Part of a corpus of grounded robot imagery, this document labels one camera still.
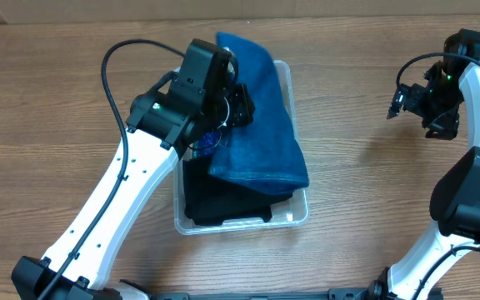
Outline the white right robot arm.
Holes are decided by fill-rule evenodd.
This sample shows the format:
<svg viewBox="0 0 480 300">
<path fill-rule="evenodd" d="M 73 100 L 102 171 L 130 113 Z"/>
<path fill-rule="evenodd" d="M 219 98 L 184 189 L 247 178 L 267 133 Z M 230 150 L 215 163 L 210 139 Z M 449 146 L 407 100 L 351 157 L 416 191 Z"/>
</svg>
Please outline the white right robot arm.
<svg viewBox="0 0 480 300">
<path fill-rule="evenodd" d="M 387 117 L 413 113 L 427 138 L 452 140 L 464 106 L 468 150 L 432 190 L 426 231 L 357 299 L 440 299 L 436 283 L 467 253 L 480 253 L 480 32 L 460 29 L 435 56 L 426 86 L 396 83 Z"/>
</svg>

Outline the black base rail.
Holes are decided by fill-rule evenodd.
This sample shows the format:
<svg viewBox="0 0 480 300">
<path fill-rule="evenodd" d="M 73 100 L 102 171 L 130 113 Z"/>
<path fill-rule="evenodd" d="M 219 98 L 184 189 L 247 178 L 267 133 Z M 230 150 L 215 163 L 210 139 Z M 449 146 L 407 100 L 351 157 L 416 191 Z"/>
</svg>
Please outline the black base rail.
<svg viewBox="0 0 480 300">
<path fill-rule="evenodd" d="M 270 292 L 193 295 L 186 292 L 151 294 L 151 300 L 360 300 L 366 288 L 331 288 L 327 292 Z"/>
</svg>

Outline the blue denim cloth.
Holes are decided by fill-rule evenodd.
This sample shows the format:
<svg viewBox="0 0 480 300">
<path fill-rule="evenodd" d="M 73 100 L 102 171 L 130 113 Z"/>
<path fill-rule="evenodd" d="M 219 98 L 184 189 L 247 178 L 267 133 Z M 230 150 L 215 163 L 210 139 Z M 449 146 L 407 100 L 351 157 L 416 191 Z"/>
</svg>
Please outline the blue denim cloth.
<svg viewBox="0 0 480 300">
<path fill-rule="evenodd" d="M 217 45 L 229 48 L 239 64 L 238 81 L 247 86 L 253 122 L 235 127 L 212 155 L 208 173 L 260 193 L 288 194 L 309 185 L 303 153 L 283 101 L 278 71 L 262 46 L 228 32 Z"/>
</svg>

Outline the black cloth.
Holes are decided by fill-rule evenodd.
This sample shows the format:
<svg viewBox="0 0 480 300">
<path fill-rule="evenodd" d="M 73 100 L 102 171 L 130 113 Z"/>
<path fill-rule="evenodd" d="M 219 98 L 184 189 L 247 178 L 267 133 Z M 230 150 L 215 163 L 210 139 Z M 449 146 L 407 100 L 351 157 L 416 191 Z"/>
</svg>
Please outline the black cloth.
<svg viewBox="0 0 480 300">
<path fill-rule="evenodd" d="M 270 195 L 227 182 L 208 174 L 211 159 L 194 158 L 182 163 L 184 214 L 198 226 L 219 226 L 241 218 L 272 218 L 271 206 L 293 195 Z"/>
</svg>

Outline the clear plastic storage bin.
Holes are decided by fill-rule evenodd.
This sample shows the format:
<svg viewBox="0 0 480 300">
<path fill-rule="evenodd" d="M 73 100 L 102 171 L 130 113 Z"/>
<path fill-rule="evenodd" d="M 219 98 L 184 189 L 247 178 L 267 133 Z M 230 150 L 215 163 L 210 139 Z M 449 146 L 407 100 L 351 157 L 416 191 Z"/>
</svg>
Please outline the clear plastic storage bin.
<svg viewBox="0 0 480 300">
<path fill-rule="evenodd" d="M 300 144 L 290 68 L 283 60 L 274 60 L 273 64 L 277 71 L 283 106 L 291 120 L 294 138 L 297 144 Z M 183 164 L 181 162 L 177 164 L 172 174 L 174 178 L 174 225 L 182 235 L 190 236 L 258 229 L 290 228 L 302 225 L 309 217 L 308 189 L 302 188 L 296 190 L 288 200 L 272 204 L 270 206 L 272 217 L 268 222 L 264 222 L 260 217 L 250 217 L 228 219 L 223 221 L 221 225 L 216 226 L 199 226 L 184 213 L 186 202 L 183 191 Z"/>
</svg>

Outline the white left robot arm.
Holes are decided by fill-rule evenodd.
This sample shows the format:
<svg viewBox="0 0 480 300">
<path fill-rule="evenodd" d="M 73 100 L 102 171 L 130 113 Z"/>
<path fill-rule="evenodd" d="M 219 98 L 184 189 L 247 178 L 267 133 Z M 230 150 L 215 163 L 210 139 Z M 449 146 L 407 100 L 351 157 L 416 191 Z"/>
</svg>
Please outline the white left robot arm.
<svg viewBox="0 0 480 300">
<path fill-rule="evenodd" d="M 249 124 L 253 111 L 243 84 L 212 96 L 184 86 L 137 96 L 117 151 L 80 213 L 41 258 L 23 256 L 12 270 L 19 297 L 149 299 L 127 280 L 108 282 L 128 232 L 190 144 L 214 128 Z"/>
</svg>

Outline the blue green sequin garment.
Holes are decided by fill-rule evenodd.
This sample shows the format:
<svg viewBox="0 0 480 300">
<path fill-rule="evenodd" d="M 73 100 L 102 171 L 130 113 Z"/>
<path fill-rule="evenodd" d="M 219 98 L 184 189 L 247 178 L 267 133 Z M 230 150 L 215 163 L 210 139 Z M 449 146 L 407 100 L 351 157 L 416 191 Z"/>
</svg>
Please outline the blue green sequin garment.
<svg viewBox="0 0 480 300">
<path fill-rule="evenodd" d="M 201 139 L 191 146 L 192 158 L 212 156 L 221 141 L 221 136 L 220 131 L 205 133 Z"/>
</svg>

